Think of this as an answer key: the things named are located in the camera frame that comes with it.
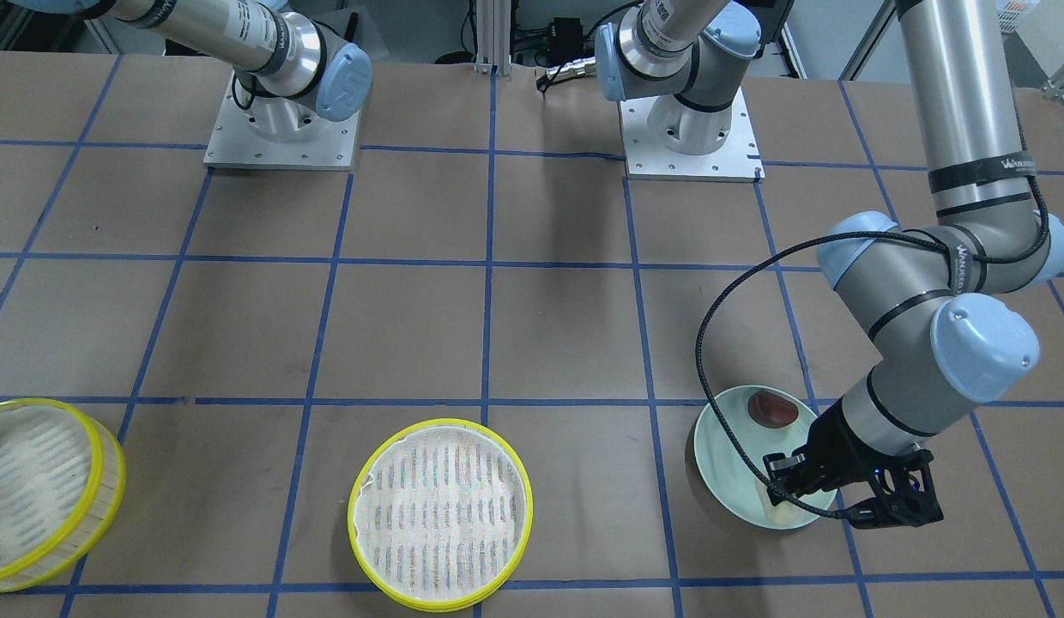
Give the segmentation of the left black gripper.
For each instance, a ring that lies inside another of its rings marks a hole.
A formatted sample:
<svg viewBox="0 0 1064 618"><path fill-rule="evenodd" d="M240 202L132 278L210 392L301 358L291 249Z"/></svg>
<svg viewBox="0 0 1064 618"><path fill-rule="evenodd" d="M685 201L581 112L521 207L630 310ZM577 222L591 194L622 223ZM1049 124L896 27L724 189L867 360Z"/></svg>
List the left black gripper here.
<svg viewBox="0 0 1064 618"><path fill-rule="evenodd" d="M857 437L844 403L834 403L811 423L807 442L791 455L765 455L764 508L775 515L788 506L820 517L849 521L854 528L921 527L940 523L943 510L931 474L932 452L916 449L899 455L876 451ZM845 510L821 510L804 497L865 482L872 496Z"/></svg>

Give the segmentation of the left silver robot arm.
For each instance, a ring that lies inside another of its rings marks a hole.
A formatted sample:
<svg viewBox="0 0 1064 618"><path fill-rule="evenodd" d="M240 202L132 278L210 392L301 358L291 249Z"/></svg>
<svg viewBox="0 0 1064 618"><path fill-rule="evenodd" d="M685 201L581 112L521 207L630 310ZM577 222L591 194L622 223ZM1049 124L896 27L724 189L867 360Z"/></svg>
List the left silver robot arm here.
<svg viewBox="0 0 1064 618"><path fill-rule="evenodd" d="M893 9L937 222L904 230L866 211L777 254L817 250L831 289L881 360L791 452L771 439L789 425L794 404L755 390L745 406L762 430L759 455L751 455L744 431L713 396L702 360L714 312L746 277L712 302L694 341L710 412L739 458L731 482L753 480L747 502L763 525L789 524L791 510L861 530L941 521L927 442L1037 366L1037 333L1000 294L1064 269L1064 226L1040 193L994 3L897 1Z"/></svg>

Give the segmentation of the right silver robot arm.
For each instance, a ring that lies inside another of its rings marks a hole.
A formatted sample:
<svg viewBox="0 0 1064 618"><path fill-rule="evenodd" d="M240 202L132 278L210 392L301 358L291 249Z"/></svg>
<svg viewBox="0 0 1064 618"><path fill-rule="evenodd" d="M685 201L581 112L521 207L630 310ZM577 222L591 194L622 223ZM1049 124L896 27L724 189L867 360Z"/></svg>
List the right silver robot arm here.
<svg viewBox="0 0 1064 618"><path fill-rule="evenodd" d="M372 89L372 62L331 27L261 1L18 1L18 7L89 21L109 15L156 32L290 100L325 121L348 121Z"/></svg>

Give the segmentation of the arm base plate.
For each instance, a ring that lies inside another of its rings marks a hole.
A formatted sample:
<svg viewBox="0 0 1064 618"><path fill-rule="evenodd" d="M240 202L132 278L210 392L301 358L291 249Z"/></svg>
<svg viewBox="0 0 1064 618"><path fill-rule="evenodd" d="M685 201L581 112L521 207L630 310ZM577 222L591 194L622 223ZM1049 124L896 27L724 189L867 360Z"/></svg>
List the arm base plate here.
<svg viewBox="0 0 1064 618"><path fill-rule="evenodd" d="M251 100L231 76L203 164L218 171L351 172L360 117L331 122L288 99Z"/></svg>
<svg viewBox="0 0 1064 618"><path fill-rule="evenodd" d="M639 180L759 183L766 173L744 91L716 112L674 95L620 101L626 176Z"/></svg>

